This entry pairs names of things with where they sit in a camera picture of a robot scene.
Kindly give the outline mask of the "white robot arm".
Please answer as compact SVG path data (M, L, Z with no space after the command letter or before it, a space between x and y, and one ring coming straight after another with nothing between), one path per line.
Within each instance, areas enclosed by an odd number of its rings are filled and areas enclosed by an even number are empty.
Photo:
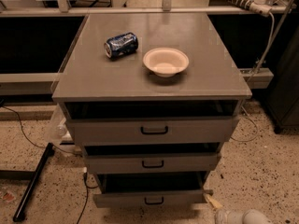
M269 217L256 209L244 212L227 210L210 194L205 194L204 197L215 210L215 224L274 224Z

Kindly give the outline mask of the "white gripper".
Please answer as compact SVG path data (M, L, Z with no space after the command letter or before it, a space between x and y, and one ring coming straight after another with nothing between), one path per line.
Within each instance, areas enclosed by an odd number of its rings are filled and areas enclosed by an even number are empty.
M218 210L215 214L215 224L243 224L242 212L222 209L223 205L210 194L205 193L204 197L214 210Z

